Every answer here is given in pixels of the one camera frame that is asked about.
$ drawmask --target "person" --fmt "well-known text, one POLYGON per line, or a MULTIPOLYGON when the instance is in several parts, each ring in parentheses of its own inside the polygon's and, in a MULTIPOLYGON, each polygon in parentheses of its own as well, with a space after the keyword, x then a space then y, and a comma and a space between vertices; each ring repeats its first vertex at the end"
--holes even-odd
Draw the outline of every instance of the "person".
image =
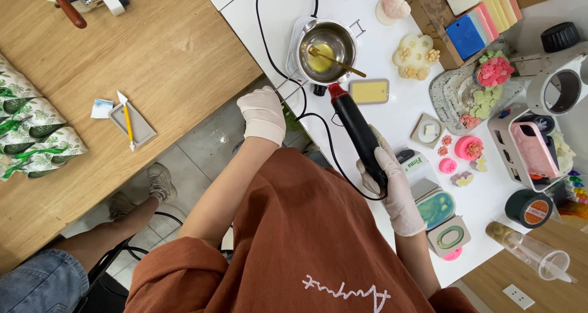
POLYGON ((117 192, 108 202, 110 219, 40 251, 0 277, 0 313, 72 312, 89 288, 87 273, 117 244, 139 232, 159 205, 178 193, 168 169, 154 164, 147 169, 149 198, 134 206, 117 192))
MULTIPOLYGON (((178 239, 136 265, 134 312, 476 312, 441 289, 409 183, 386 140, 375 157, 396 233, 384 240, 365 199, 334 169, 281 148, 286 124, 271 87, 238 99, 239 151, 195 204, 178 239), (228 264, 216 249, 233 225, 228 264)), ((364 186, 381 194, 361 163, 364 186)))

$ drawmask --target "white table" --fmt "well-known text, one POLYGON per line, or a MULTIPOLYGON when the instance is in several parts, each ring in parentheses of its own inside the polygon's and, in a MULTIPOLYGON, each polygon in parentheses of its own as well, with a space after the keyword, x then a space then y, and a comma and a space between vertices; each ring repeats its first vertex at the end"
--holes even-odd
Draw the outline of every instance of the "white table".
MULTIPOLYGON (((356 68, 366 73, 368 79, 386 78, 390 80, 390 100, 381 105, 360 106, 366 120, 374 124, 386 137, 395 151, 405 147, 421 151, 436 166, 442 159, 436 150, 430 150, 409 139, 421 113, 427 112, 436 116, 429 98, 430 81, 443 72, 440 65, 432 68, 429 79, 424 82, 402 79, 398 69, 392 63, 392 55, 401 38, 409 33, 420 33, 412 17, 398 22, 394 26, 384 26, 375 18, 375 7, 378 0, 319 0, 318 17, 339 20, 350 25, 360 19, 362 27, 367 30, 358 39, 356 68)), ((284 71, 286 51, 292 34, 292 26, 300 16, 309 16, 314 9, 315 0, 259 0, 259 11, 269 52, 277 67, 284 71)), ((224 18, 239 36, 247 50, 255 58, 261 69, 275 86, 283 82, 283 78, 271 67, 263 43, 257 16, 255 0, 233 0, 221 11, 224 18)), ((352 75, 351 80, 359 79, 352 75)), ((296 85, 288 82, 280 90, 286 97, 296 85)), ((317 97, 309 85, 306 88, 308 104, 307 112, 315 112, 329 123, 334 151, 343 171, 358 187, 361 178, 356 170, 357 152, 346 131, 329 121, 334 110, 327 96, 317 97)), ((297 92, 288 100, 290 109, 299 115, 302 112, 302 93, 297 92)), ((329 149, 326 130, 322 121, 316 117, 301 120, 302 125, 317 144, 329 162, 334 165, 329 149)), ((510 180, 500 160, 499 152, 494 145, 486 123, 474 129, 471 135, 481 138, 486 149, 484 155, 488 159, 490 171, 485 174, 475 173, 474 182, 465 188, 452 186, 450 176, 442 174, 438 169, 437 177, 441 186, 450 192, 457 202, 457 214, 463 219, 472 234, 472 241, 464 246, 463 253, 456 261, 447 262, 431 251, 435 271, 442 287, 446 287, 467 272, 474 269, 502 249, 500 245, 486 236, 484 229, 490 221, 499 221, 523 233, 529 230, 507 219, 504 204, 508 197, 522 186, 510 180)), ((471 170, 469 163, 456 158, 453 152, 449 157, 458 160, 458 171, 471 170)), ((389 217, 379 202, 368 202, 376 219, 380 232, 386 241, 394 247, 394 232, 389 217)))

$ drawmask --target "wooden tabletop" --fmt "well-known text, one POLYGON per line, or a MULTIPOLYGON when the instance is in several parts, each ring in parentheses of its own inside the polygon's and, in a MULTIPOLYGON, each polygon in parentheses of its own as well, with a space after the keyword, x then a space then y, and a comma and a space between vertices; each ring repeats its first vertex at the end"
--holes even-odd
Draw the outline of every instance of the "wooden tabletop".
POLYGON ((68 120, 89 152, 34 181, 0 183, 0 273, 50 241, 262 74, 209 0, 129 0, 78 29, 44 0, 0 0, 0 52, 68 120), (157 135, 135 152, 95 98, 122 91, 157 135))

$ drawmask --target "yellow sculpting tool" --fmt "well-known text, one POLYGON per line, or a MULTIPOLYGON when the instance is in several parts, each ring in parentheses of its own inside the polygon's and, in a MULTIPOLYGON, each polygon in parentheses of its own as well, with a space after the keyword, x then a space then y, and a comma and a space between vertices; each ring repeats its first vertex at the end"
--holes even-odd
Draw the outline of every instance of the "yellow sculpting tool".
POLYGON ((135 143, 133 142, 133 129, 130 127, 130 116, 129 116, 129 109, 126 106, 128 102, 128 98, 124 97, 120 91, 116 91, 118 94, 118 99, 122 103, 122 107, 125 110, 125 119, 126 119, 126 131, 129 133, 129 140, 130 140, 130 150, 135 151, 135 143))

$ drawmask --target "yellow melted wax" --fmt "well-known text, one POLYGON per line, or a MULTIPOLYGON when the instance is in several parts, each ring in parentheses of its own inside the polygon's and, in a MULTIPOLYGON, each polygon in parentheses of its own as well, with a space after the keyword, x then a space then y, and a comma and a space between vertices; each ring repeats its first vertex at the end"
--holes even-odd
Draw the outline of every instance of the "yellow melted wax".
MULTIPOLYGON (((331 49, 330 46, 328 46, 325 43, 319 43, 319 44, 315 44, 314 47, 316 47, 317 49, 320 50, 320 53, 329 57, 329 58, 334 58, 334 52, 333 49, 331 49)), ((313 56, 310 53, 308 53, 308 65, 315 71, 318 73, 321 72, 326 72, 327 70, 329 70, 331 68, 331 66, 333 66, 333 62, 329 61, 328 59, 321 57, 321 56, 313 56)))

